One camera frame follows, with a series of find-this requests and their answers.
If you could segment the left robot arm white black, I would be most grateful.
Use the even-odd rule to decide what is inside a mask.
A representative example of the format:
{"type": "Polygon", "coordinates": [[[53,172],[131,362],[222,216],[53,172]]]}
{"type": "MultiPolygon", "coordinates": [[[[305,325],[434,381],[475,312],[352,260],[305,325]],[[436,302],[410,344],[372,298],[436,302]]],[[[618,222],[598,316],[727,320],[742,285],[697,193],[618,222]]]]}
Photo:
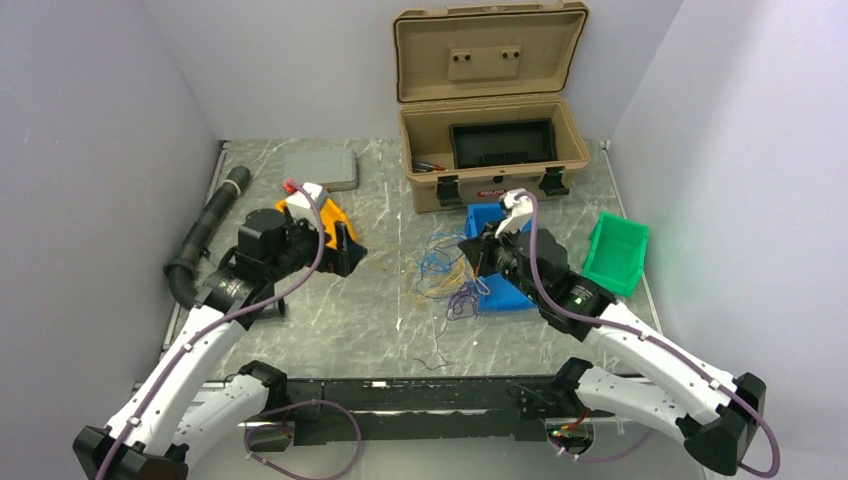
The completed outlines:
{"type": "Polygon", "coordinates": [[[284,417],[316,400],[291,394],[287,375],[253,360],[205,403],[192,409],[211,369],[275,304],[277,282],[303,270],[351,274],[367,250],[349,225],[324,226],[310,212],[259,209],[240,226],[238,240],[207,277],[176,342],[127,404],[104,427],[84,427],[73,451],[90,479],[184,479],[191,464],[236,423],[284,417]]]}

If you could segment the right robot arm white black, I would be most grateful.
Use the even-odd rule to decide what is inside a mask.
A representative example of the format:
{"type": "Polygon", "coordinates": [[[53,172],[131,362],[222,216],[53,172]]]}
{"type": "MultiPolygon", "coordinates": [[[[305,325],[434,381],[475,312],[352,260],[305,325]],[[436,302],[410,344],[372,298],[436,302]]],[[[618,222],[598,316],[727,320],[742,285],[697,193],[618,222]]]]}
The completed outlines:
{"type": "Polygon", "coordinates": [[[761,478],[779,471],[781,453],[764,419],[766,385],[735,376],[686,352],[641,321],[615,295],[571,270],[566,249],[546,229],[496,236],[488,225],[459,249],[476,272],[501,275],[537,305],[555,330],[613,354],[645,377],[612,374],[569,359],[553,377],[557,411],[612,413],[680,442],[703,467],[761,478]]]}

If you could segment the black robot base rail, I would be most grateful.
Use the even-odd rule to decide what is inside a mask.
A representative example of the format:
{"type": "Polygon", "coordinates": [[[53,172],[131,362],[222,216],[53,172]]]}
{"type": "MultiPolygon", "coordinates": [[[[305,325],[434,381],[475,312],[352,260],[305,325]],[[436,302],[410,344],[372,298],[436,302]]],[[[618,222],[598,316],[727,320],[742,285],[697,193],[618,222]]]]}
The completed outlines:
{"type": "Polygon", "coordinates": [[[252,361],[199,406],[193,393],[168,402],[159,392],[141,422],[151,430],[142,442],[197,455],[250,422],[249,442],[262,451],[273,450],[286,428],[303,446],[356,439],[540,441],[544,428],[586,446],[579,430],[601,411],[583,405],[575,386],[574,377],[557,376],[291,380],[252,361]]]}

